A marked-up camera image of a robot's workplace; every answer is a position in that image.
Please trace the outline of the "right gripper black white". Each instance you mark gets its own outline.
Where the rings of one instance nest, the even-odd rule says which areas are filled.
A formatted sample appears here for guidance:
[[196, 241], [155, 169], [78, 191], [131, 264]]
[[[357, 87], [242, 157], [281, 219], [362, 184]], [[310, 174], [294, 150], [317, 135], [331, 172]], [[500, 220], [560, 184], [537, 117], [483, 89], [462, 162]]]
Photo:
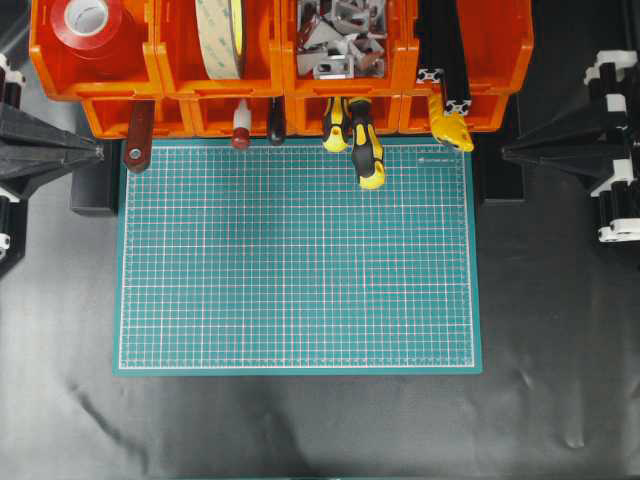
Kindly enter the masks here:
[[592, 100], [624, 122], [602, 127], [531, 131], [502, 148], [506, 161], [554, 168], [584, 180], [597, 208], [601, 243], [639, 240], [639, 53], [601, 50], [585, 71]]

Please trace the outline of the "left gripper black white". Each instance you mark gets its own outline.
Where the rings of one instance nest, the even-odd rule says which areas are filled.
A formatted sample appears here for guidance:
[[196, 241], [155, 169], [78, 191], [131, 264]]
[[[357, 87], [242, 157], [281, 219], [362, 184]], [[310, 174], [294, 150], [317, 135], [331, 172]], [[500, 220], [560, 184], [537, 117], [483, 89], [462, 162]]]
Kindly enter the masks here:
[[61, 130], [22, 110], [26, 79], [1, 55], [1, 262], [12, 244], [11, 205], [30, 198], [47, 183], [77, 169], [104, 161], [104, 147]]

